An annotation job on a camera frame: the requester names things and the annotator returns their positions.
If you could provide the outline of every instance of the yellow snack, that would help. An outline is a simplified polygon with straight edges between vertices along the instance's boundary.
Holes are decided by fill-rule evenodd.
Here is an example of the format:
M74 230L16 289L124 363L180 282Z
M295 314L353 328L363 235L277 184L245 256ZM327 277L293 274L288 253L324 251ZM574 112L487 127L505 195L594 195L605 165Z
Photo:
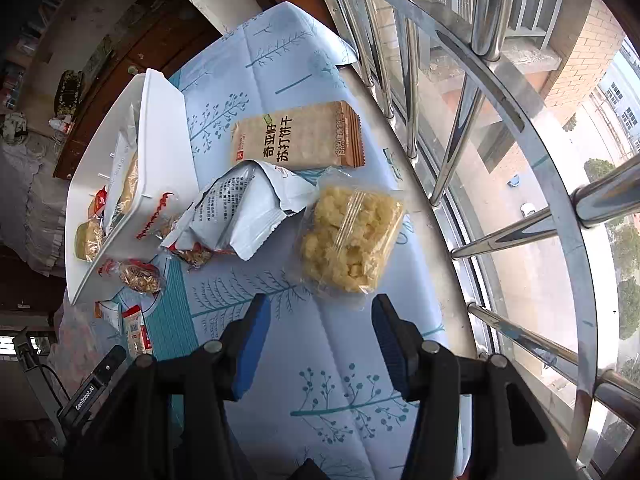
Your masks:
M304 273L347 292L372 292L404 216L395 198L341 186L324 188L302 239Z
M92 262L102 246L102 226L97 218L80 224L76 229L76 257Z

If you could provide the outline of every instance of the screw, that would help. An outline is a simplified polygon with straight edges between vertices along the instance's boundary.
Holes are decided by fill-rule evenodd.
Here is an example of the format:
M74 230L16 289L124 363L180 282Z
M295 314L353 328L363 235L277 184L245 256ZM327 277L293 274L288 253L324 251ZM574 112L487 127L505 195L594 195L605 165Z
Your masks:
M217 339L212 339L211 341L207 341L202 345L206 352L210 354L217 354L222 350L222 343Z
M506 368L509 361L502 354L494 354L491 356L491 364L497 368Z
M423 341L420 346L427 354L437 354L440 351L440 345L435 341Z
M154 359L149 354L142 354L136 358L136 366L139 368L146 368L151 366L154 362Z

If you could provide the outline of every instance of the blue gripper pad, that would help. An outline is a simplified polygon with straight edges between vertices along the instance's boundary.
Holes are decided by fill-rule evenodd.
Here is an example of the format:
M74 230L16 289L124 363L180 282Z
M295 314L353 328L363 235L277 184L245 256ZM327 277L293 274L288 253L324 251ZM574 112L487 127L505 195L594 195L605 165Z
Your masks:
M243 324L246 324L243 327L246 332L242 334L244 344L239 348L236 357L236 377L231 386L236 400L244 395L254 381L255 370L258 367L260 354L269 331L271 303L266 294L254 296L242 321Z
M378 294L371 304L371 322L394 388L407 399L410 377L418 369L420 332L413 323L398 317L386 294Z

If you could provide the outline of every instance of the popcorn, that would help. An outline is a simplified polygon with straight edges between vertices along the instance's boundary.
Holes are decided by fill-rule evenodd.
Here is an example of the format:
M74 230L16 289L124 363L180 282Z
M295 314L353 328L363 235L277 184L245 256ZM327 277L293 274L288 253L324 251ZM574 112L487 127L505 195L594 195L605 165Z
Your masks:
M403 216L402 203L387 194L325 187L300 245L303 272L347 292L374 291Z

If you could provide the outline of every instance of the tree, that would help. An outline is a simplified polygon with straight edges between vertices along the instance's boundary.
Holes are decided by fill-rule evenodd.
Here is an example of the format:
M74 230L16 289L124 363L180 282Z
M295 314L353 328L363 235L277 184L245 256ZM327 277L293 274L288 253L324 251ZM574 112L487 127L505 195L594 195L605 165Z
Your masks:
M640 266L640 235L633 225L611 230L613 263L628 276Z
M620 453L633 432L633 428L626 422L617 420L608 425L607 431L602 436L613 449Z
M620 339L629 339L640 322L640 285L635 278L618 283L618 312Z
M571 117L569 117L569 120L564 124L562 129L566 132L572 132L575 128L575 124L575 114L573 114Z
M589 182L598 180L615 169L616 167L608 160L601 158L590 158L584 163L584 171L587 173Z
M627 359L620 367L620 375L636 384L640 384L640 360Z

